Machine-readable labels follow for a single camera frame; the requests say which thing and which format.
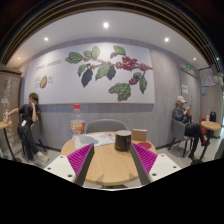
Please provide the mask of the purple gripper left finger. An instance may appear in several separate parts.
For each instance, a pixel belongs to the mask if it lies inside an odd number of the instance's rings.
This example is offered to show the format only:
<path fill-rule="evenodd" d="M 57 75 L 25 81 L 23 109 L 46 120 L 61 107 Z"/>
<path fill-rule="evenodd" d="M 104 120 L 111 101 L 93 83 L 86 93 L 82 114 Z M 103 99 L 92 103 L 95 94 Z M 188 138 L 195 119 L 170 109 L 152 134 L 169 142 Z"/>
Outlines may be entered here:
<path fill-rule="evenodd" d="M 89 144 L 67 156 L 70 165 L 76 174 L 75 183 L 79 186 L 82 186 L 85 182 L 87 171 L 93 155 L 94 145 Z"/>

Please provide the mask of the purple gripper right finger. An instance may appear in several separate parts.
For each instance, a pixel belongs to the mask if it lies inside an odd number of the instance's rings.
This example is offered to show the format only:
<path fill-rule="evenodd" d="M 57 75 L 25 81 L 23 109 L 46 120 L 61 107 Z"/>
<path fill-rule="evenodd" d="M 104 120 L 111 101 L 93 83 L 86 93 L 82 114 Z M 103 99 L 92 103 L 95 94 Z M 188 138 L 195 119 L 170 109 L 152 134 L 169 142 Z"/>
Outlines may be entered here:
<path fill-rule="evenodd" d="M 130 153 L 133 157 L 141 184 L 149 184 L 149 172 L 156 161 L 157 155 L 135 143 L 131 144 Z"/>

